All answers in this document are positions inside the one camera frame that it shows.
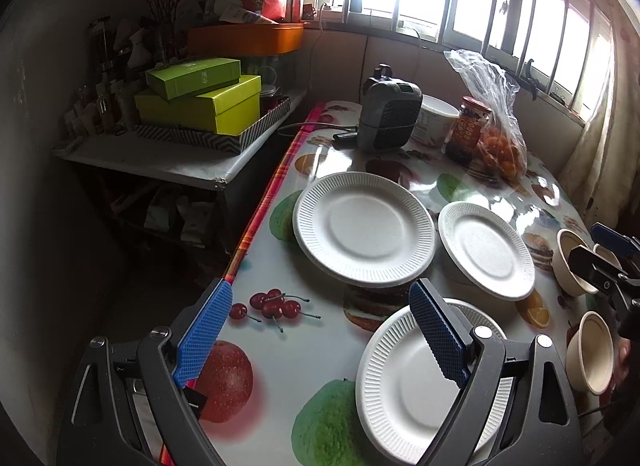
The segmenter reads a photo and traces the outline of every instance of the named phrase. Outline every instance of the portable heater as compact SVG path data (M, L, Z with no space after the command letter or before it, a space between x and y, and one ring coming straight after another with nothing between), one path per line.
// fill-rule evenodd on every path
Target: portable heater
M378 65L362 86L358 148L364 152L397 149L409 140L422 104L416 84L395 79L391 67Z

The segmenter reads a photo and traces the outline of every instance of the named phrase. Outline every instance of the beige bowl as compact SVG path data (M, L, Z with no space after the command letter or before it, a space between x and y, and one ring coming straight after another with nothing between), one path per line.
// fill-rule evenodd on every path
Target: beige bowl
M578 392L599 396L611 380L613 359L609 327L596 312L589 311L566 350L564 369L569 384Z
M622 266L620 265L620 261L616 258L616 255L614 255L609 249L607 249L603 245L600 245L599 243L594 245L593 252L596 255L601 256L602 258L607 260L611 265L615 265L618 269L620 269L620 271L622 271Z
M570 229L560 229L558 231L558 249L554 251L551 264L558 284L569 296L581 296L587 292L596 294L598 292L598 289L569 271L569 264L566 259L569 258L571 250L579 245L588 247L584 240Z

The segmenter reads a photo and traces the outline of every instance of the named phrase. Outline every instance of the glass jar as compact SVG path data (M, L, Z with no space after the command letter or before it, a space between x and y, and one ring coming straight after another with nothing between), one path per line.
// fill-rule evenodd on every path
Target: glass jar
M489 119L491 109L473 97L465 96L460 105L460 117L456 119L445 145L445 153L461 164L469 164L480 140L480 132Z

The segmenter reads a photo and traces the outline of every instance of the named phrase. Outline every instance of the window frame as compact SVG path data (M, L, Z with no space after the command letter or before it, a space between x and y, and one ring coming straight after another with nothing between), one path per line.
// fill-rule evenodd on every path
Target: window frame
M329 0L313 0L315 7L319 8L322 2L328 2ZM584 79L584 74L586 68L588 66L588 59L593 51L594 43L598 38L598 35L603 35L610 39L610 20L606 16L606 14L598 8L593 0L586 0L589 5L589 35L588 35L588 43L585 51L584 59L582 61L582 67L580 71L580 76L577 81L575 91L570 91L569 89L562 86L562 84L558 83L555 80L556 71L558 69L558 64L560 61L561 53L562 53L562 45L564 43L564 35L566 32L566 23L569 8L572 8L575 12L577 12L580 16L583 16L585 19L587 18L583 14L582 9L577 9L571 5L571 0L563 0L564 1L564 15L562 20L562 29L561 36L559 39L558 50L555 55L555 62L553 70L551 74L545 74L540 70L537 70L534 66L531 67L531 74L535 77L539 82L542 89L539 89L539 92L548 97L549 102L553 102L557 104L556 108L560 108L565 110L566 113L571 117L577 117L578 122L581 124L585 124L590 118L586 120L581 118L578 115L578 111L582 107L582 82ZM430 24L429 22L425 22L420 19L411 18L409 16L402 16L399 14L399 5L400 0L396 0L396 4L394 6L394 12L389 17L388 13L376 12L376 10L371 9L363 9L362 13L351 13L344 12L345 7L348 6L349 0L342 1L342 4L336 4L334 0L334 5L332 6L332 11L330 20L331 21L341 21L343 24L353 24L355 26L364 26L368 27L368 29L379 29L386 30L391 33L399 33L402 35L416 36L418 34L420 36L420 41L432 42L439 46L445 46L447 48L463 48L476 52L480 52L484 57L486 57L489 61L497 63L498 65L505 68L512 75L516 77L522 77L522 70L524 64L526 63L527 56L526 52L529 47L529 39L531 36L531 30L535 18L535 7L536 0L532 0L532 7L529 16L529 22L527 27L526 38L524 42L524 49L522 52L513 52L513 48L516 41L516 36L518 34L518 27L520 24L520 14L522 12L522 0L510 0L510 5L508 9L506 26L504 35L502 38L502 43L500 45L500 49L494 48L489 44L492 27L494 25L494 18L497 6L497 0L492 0L490 7L490 15L488 17L487 29L484 36L484 40L480 41L478 39L472 38L471 36L465 35L463 33L457 32L453 29L455 16L458 6L458 0L446 0L443 10L443 16L440 25ZM322 20L328 17L326 16L328 12L325 10ZM342 14L342 20L337 19L338 15ZM553 97L550 97L550 94L557 94L558 96L564 97L564 105L562 102L555 100Z

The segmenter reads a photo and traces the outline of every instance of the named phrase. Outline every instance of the plate rim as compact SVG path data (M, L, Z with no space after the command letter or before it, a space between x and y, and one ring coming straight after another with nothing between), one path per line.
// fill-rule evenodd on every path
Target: plate rim
M423 211L426 217L426 221L427 221L427 232L429 234L430 237L430 249L428 250L428 255L427 258L423 261L423 263L417 267L413 272L411 272L410 274L407 274L405 276L402 277L396 277L395 279L389 279L386 281L366 281L366 280L360 280L360 279L355 279L352 276L348 276L345 274L342 274L338 271L334 271L334 269L331 269L329 267L327 267L324 263L320 262L312 253L312 251L308 248L308 246L306 245L306 242L302 236L302 234L300 233L300 226L298 224L298 219L299 219L299 214L300 214L300 208L302 207L302 203L304 202L306 196L309 194L309 192L313 189L314 186L316 186L318 183L330 179L330 178L335 178L335 176L337 175L350 175L350 174L354 174L354 175L363 175L363 176L367 176L367 178L372 178L374 180L379 180L381 182L384 182L384 184L386 186L389 186L389 184L391 184L392 188L395 187L396 191L398 191L400 194L408 196L410 198L410 200L414 201ZM305 253L305 256L311 260L316 267L318 267L319 269L321 269L322 271L324 271L326 274L329 274L330 276L344 282L350 285L356 285L358 287L369 287L371 289L383 289L386 287L395 287L398 285L402 285L404 283L407 283L411 280L414 280L415 278L419 277L430 265L431 262L433 261L433 257L435 255L435 250L436 250L436 228L435 228L435 224L433 222L433 219L431 218L431 215L429 214L429 212L427 211L427 208L424 206L424 204L422 204L418 198L412 194L412 192L410 192L409 190L403 188L400 184L393 182L390 179L386 179L384 177L381 177L380 175L375 175L373 173L367 173L367 172L361 172L361 171L346 171L346 172L339 172L339 173L331 173L329 175L325 175L319 179L314 180L309 186L307 186L303 192L300 194L300 196L297 198L296 200L296 205L294 207L293 210L293 219L292 219L292 223L293 223L293 232L294 235L296 237L296 240L298 241L298 245L300 246L300 249L302 249L302 252Z
M526 255L527 255L527 260L524 261L524 264L528 265L530 267L531 271L532 271L532 273L531 273L531 276L532 276L531 284L530 284L529 290L527 290L526 293L523 293L523 294L521 294L519 296L505 296L505 295L503 295L503 294L501 294L499 292L496 292L493 289L490 289L489 287L486 287L482 283L480 283L479 280L475 276L472 276L472 274L465 269L465 266L460 264L460 261L458 260L458 257L452 251L452 248L451 248L451 246L449 244L449 240L444 235L446 230L444 229L444 226L443 226L444 219L446 218L447 214L449 214L449 211L452 210L454 207L458 207L460 204L471 205L471 207L475 207L475 208L482 208L482 211L485 211L485 212L489 213L489 218L487 218L487 220L494 221L495 219L498 219L501 223L504 224L505 229L510 229L513 233L515 233L517 235L517 237L520 240L520 243L522 244L522 246L523 246L523 248L524 248L524 250L526 252ZM520 300L525 299L527 296L529 296L531 294L531 292L533 291L533 289L535 287L535 284L536 284L536 268L533 265L533 259L531 258L531 253L527 249L527 246L525 245L524 241L522 240L522 237L518 234L518 232L515 229L513 229L513 227L511 227L507 221L505 221L499 215L496 215L496 213L491 211L489 208L485 208L484 206L481 206L481 205L476 204L474 202L466 202L466 201L450 202L449 204L447 204L446 206L444 206L442 208L442 210L440 211L440 214L438 215L438 233L440 235L440 239L442 240L442 244L444 245L444 247L447 250L447 254L450 256L450 258L453 260L453 262L456 264L456 266L458 266L460 271L462 271L463 274L469 280L471 280L471 282L476 287L479 287L484 292L487 292L490 295L495 296L496 298L499 298L501 300L520 301Z
M470 308L471 310L476 311L479 315L487 318L487 321L493 323L493 325L498 329L498 332L500 333L500 336L503 339L506 339L506 335L504 333L504 330L500 327L500 325L498 325L495 320L493 318L491 318L491 316L487 315L484 311L482 311L482 309L476 307L475 305L469 303L469 302L465 302L463 300L458 300L457 298L444 298L444 300L447 302L448 305L453 305L453 306L466 306L468 308ZM394 325L399 319L401 319L402 317L404 317L407 313L411 313L411 308L410 306L406 305L405 307L402 307L401 309L398 309L398 311L396 311L395 313L393 313L391 316L389 316L389 318L387 318L382 325L380 325L380 327L376 330L376 332L372 335L372 337L369 339L369 341L367 342L367 346L364 349L364 352L362 353L362 357L360 359L360 362L358 364L358 371L356 373L356 410L358 413L358 418L360 419L360 423L362 425L362 428L364 430L364 432L367 435L367 438L369 439L369 441L373 444L373 446L375 446L375 448L382 453L383 455L385 455L387 458L395 461L395 462L399 462L400 464L405 464L407 466L414 466L415 463L411 463L406 461L404 458L397 456L396 454L393 454L393 452L386 446L384 446L384 444L380 441L380 439L378 438L378 436L376 435L376 433L374 432L374 430L372 429L372 427L369 424L369 420L366 418L366 410L364 408L364 389L363 389L363 380L364 380L364 375L365 375L365 366L366 366L366 361L370 360L370 355L372 354L372 349L380 342L380 338L382 338L382 335L384 333L386 333L389 329L389 327L391 327L392 325ZM509 380L509 394L507 395L507 398L509 397L510 393L511 393L511 389L513 388L513 380ZM491 412L489 412L489 416L487 417L487 422L489 421L491 417ZM495 435L495 432L497 431L494 430L494 432L488 436L484 442L482 442L481 440L478 441L478 443L476 444L476 448L474 449L474 453L477 452L479 449L481 449L484 445L486 445L491 438Z

